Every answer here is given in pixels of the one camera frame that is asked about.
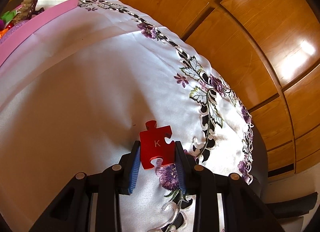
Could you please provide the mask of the red puzzle piece K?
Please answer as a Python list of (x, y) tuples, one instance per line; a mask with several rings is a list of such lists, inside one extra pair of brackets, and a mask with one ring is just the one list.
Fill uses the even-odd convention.
[(162, 159), (162, 165), (170, 165), (175, 162), (175, 142), (167, 143), (165, 138), (171, 138), (172, 130), (169, 125), (157, 127), (157, 121), (150, 120), (145, 123), (146, 131), (139, 134), (140, 137), (140, 162), (145, 170), (154, 168), (151, 161)]

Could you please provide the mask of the mauve oval patterned case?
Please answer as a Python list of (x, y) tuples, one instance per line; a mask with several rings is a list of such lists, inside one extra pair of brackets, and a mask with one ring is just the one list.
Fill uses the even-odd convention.
[(7, 32), (6, 32), (6, 35), (10, 35), (12, 34), (13, 32), (15, 32), (16, 30), (18, 30), (19, 28), (21, 28), (23, 25), (25, 25), (28, 21), (25, 20), (25, 21), (20, 21), (18, 23), (16, 23), (13, 27), (11, 27)]

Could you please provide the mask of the magenta plastic cup mould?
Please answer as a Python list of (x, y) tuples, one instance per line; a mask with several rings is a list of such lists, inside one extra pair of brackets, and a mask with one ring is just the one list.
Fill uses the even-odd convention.
[(0, 31), (5, 28), (5, 23), (0, 19)]

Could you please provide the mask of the white floral embroidered tablecloth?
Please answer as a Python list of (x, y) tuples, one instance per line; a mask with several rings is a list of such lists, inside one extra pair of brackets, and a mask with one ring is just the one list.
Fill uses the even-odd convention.
[(118, 0), (79, 0), (1, 66), (1, 214), (28, 231), (77, 173), (129, 152), (145, 123), (213, 173), (253, 178), (251, 117), (209, 61)]

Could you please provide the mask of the pink shallow box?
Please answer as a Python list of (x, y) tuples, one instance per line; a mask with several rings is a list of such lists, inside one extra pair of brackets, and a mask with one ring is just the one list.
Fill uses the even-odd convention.
[(36, 10), (44, 8), (44, 12), (31, 18), (16, 30), (9, 30), (1, 41), (1, 66), (11, 53), (31, 34), (65, 12), (76, 8), (78, 0), (38, 0)]

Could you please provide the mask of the orange puzzle piece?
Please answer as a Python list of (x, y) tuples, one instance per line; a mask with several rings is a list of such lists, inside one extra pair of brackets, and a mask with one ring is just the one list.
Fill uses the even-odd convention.
[(0, 38), (2, 38), (8, 31), (9, 31), (8, 28), (3, 29), (2, 31), (0, 31)]

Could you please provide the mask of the red lipstick tube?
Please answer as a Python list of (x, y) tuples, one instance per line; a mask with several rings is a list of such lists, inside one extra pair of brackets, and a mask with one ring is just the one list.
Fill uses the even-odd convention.
[(11, 23), (11, 22), (10, 22), (10, 23), (6, 26), (6, 28), (7, 28), (7, 29), (11, 29), (13, 26), (14, 26), (14, 23)]

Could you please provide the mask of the brown studded round stand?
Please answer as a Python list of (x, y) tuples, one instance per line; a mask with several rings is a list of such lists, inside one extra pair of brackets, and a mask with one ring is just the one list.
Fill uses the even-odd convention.
[(44, 8), (36, 10), (38, 0), (24, 0), (21, 3), (21, 7), (17, 10), (16, 16), (12, 19), (14, 24), (18, 22), (29, 20), (33, 15), (37, 16), (44, 12)]

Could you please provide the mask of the green plastic clip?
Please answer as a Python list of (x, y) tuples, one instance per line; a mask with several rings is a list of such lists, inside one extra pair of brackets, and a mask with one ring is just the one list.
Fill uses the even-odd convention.
[(2, 20), (4, 23), (8, 23), (8, 22), (10, 22), (16, 15), (17, 15), (17, 11), (16, 11), (16, 10), (7, 11), (7, 12), (4, 13), (3, 15), (1, 15), (1, 20)]

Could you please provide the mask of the wooden wall cabinet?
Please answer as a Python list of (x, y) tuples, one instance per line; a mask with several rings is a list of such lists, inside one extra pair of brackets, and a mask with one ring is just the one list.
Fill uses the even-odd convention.
[[(240, 96), (266, 146), (269, 179), (300, 173), (319, 162), (319, 16), (306, 0), (120, 0), (176, 32), (207, 58)], [(126, 145), (156, 117), (157, 100), (133, 105), (124, 98), (106, 112), (83, 109), (82, 89), (67, 90), (63, 105), (56, 76), (34, 82), (35, 92), (16, 109), (1, 140), (3, 157), (26, 165), (57, 159), (57, 148), (76, 148), (83, 134)]]

